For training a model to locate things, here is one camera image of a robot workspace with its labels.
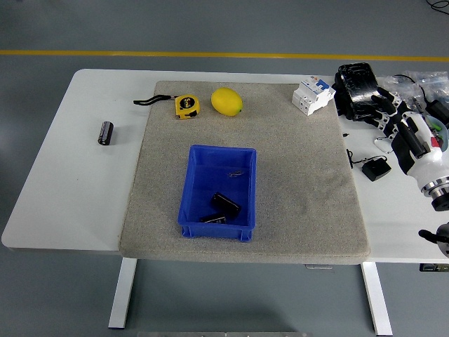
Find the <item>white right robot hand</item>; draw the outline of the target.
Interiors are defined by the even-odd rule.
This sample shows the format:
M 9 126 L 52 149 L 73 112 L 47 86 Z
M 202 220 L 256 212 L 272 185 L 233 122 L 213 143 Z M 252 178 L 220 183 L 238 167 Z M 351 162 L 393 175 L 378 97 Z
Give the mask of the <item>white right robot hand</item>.
M 448 182 L 448 160 L 426 118 L 381 87 L 371 100 L 382 115 L 375 124 L 391 141 L 401 170 L 417 181 L 423 193 Z

